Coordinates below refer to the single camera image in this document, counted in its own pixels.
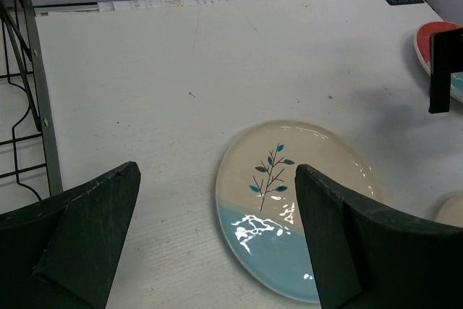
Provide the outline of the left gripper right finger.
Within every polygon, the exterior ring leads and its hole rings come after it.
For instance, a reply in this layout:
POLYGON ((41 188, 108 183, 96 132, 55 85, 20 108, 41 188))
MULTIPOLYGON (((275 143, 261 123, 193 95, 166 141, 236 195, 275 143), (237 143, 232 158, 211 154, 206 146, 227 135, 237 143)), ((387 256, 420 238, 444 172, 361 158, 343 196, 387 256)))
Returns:
POLYGON ((462 229, 421 219, 301 164, 295 174, 323 308, 460 308, 462 229))

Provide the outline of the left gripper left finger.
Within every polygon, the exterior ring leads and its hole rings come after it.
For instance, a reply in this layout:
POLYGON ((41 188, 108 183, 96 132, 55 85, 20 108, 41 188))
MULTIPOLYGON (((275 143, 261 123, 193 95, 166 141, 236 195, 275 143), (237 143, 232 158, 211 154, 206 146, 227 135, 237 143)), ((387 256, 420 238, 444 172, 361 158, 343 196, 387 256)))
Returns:
POLYGON ((1 307, 106 307, 139 189, 129 161, 3 213, 1 307))

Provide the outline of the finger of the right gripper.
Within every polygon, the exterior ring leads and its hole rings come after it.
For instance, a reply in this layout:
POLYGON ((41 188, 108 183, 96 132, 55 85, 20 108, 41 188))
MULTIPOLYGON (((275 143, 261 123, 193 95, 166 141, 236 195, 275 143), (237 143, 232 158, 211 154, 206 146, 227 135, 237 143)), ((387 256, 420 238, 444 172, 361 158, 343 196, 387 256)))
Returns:
POLYGON ((462 72, 462 28, 430 36, 430 114, 449 112, 451 75, 462 72))

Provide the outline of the cream blue plate with sprig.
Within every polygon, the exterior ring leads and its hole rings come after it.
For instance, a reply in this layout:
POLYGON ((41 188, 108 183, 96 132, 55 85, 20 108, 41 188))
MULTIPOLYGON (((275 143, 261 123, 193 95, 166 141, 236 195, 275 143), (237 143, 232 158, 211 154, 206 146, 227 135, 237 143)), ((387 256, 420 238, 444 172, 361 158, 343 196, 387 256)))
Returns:
POLYGON ((224 236, 250 274, 280 295, 317 303, 294 186, 300 164, 386 201, 370 165, 341 137, 316 124, 282 119, 247 128, 229 146, 216 177, 216 205, 224 236))

